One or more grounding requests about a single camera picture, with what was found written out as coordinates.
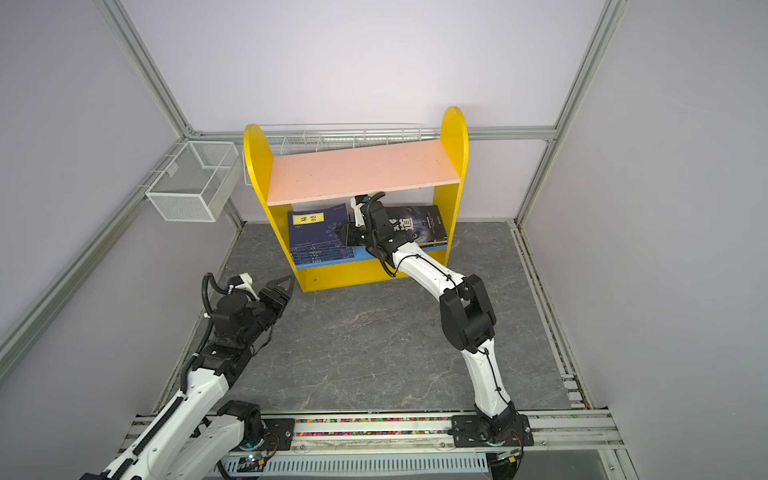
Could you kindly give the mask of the navy book with flower emblem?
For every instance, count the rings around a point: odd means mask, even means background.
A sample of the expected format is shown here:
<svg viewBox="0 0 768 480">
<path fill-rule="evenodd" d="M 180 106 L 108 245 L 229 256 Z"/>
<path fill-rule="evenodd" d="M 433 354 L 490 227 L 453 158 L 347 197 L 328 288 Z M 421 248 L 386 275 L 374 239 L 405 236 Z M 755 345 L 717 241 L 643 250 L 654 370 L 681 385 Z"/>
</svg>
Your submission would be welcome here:
<svg viewBox="0 0 768 480">
<path fill-rule="evenodd" d="M 353 247 L 340 240 L 337 228 L 349 220 L 347 207 L 338 204 L 323 210 L 289 211 L 289 251 L 297 266 L 327 263 L 355 256 Z"/>
</svg>

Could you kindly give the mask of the dark wolf cover book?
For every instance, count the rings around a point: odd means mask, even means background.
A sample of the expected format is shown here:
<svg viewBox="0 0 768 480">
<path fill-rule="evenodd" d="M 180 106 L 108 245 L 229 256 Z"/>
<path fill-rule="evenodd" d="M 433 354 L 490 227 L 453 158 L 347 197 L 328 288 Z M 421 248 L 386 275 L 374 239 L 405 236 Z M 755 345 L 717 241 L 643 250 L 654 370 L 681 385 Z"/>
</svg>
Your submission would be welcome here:
<svg viewBox="0 0 768 480">
<path fill-rule="evenodd" d="M 445 245 L 448 233 L 439 208 L 429 206 L 393 206 L 385 208 L 396 232 L 420 246 Z"/>
</svg>

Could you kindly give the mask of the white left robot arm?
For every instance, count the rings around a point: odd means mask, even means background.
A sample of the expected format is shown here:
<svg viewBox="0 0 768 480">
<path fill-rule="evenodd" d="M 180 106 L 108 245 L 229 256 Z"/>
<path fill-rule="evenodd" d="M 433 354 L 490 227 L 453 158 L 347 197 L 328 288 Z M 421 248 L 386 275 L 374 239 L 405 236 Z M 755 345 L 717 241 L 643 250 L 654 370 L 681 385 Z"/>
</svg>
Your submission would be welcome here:
<svg viewBox="0 0 768 480">
<path fill-rule="evenodd" d="M 207 321 L 203 339 L 179 372 L 178 389 L 149 426 L 112 460 L 99 479 L 202 479 L 235 448 L 256 449 L 268 431 L 254 403 L 231 400 L 209 412 L 271 340 L 296 279 L 287 275 L 255 289 L 243 273 L 219 285 L 201 282 Z"/>
</svg>

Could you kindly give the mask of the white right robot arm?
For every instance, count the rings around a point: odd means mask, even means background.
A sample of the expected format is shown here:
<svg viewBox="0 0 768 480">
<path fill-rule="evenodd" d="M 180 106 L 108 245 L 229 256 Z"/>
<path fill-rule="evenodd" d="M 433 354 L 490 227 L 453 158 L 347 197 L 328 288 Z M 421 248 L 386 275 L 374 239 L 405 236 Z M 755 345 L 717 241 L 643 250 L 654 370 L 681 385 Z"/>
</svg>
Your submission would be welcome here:
<svg viewBox="0 0 768 480">
<path fill-rule="evenodd" d="M 501 378 L 494 341 L 497 318 L 482 279 L 446 267 L 396 230 L 381 203 L 384 196 L 352 197 L 354 219 L 337 229 L 340 240 L 363 246 L 388 276 L 403 273 L 437 300 L 443 334 L 460 351 L 473 387 L 476 426 L 460 434 L 492 446 L 508 441 L 520 449 L 531 446 L 529 421 L 516 409 Z"/>
</svg>

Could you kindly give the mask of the yellow wooden bookshelf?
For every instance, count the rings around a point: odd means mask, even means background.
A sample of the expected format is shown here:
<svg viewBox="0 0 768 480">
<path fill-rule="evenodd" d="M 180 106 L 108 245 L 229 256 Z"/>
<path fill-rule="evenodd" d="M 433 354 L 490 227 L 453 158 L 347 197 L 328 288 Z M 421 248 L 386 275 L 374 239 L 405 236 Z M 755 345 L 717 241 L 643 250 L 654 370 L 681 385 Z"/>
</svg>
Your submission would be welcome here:
<svg viewBox="0 0 768 480">
<path fill-rule="evenodd" d="M 296 204 L 350 200 L 361 194 L 431 187 L 453 236 L 469 166 L 469 132 L 463 112 L 446 110 L 436 140 L 274 156 L 264 131 L 244 130 L 243 155 L 254 191 L 282 250 L 289 249 Z"/>
</svg>

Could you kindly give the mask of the white mesh basket left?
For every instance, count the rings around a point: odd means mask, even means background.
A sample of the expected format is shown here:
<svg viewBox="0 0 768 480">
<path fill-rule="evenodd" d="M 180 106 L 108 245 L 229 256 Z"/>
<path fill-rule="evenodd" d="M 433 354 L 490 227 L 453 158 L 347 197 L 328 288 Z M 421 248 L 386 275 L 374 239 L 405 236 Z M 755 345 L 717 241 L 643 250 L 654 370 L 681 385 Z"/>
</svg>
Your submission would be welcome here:
<svg viewBox="0 0 768 480">
<path fill-rule="evenodd" d="M 145 196 L 168 222 L 214 223 L 241 175 L 235 143 L 190 140 L 170 156 Z"/>
</svg>

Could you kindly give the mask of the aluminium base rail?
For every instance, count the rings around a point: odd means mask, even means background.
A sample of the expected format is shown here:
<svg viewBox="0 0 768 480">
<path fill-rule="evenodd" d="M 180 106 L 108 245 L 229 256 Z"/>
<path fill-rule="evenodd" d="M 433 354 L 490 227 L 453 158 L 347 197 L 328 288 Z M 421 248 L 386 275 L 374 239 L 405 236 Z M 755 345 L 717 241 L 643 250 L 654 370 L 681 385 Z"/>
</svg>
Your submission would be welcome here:
<svg viewBox="0 0 768 480">
<path fill-rule="evenodd" d="M 483 473 L 511 479 L 528 453 L 595 451 L 610 477 L 634 477 L 605 410 L 530 411 L 489 442 L 465 412 L 262 415 L 234 405 L 183 428 L 169 415 L 135 421 L 106 479 L 271 479 Z"/>
</svg>

